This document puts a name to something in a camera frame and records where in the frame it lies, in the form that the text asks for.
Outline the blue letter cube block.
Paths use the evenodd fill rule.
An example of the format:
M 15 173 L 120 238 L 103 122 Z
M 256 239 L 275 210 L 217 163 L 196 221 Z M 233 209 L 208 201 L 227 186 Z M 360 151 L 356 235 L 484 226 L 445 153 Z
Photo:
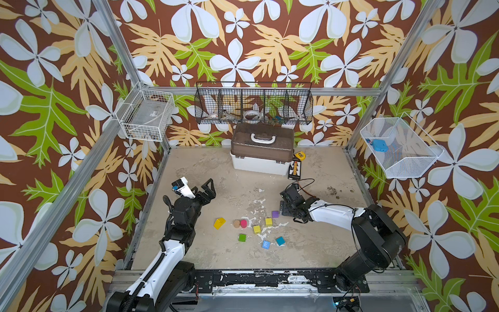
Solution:
M 264 248 L 265 250 L 269 250 L 270 249 L 270 242 L 267 240 L 264 240 L 262 242 L 262 248 Z

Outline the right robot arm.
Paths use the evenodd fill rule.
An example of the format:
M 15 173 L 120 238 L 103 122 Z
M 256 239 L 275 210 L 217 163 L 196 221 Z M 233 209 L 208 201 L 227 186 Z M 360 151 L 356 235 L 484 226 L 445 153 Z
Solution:
M 291 183 L 280 193 L 280 212 L 294 222 L 323 222 L 351 231 L 356 252 L 335 273 L 335 287 L 353 289 L 365 274 L 383 273 L 408 243 L 407 236 L 378 205 L 353 208 L 317 197 L 305 199 L 301 187 Z

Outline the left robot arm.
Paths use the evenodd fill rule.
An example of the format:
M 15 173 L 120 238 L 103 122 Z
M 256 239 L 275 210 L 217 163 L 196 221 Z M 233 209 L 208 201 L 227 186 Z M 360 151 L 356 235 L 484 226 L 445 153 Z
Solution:
M 160 250 L 147 269 L 126 291 L 112 294 L 105 311 L 167 311 L 176 296 L 194 287 L 195 266 L 183 261 L 196 236 L 201 209 L 216 198 L 213 179 L 201 189 L 190 188 L 186 178 L 172 183 L 175 202 L 164 195 L 169 210 Z

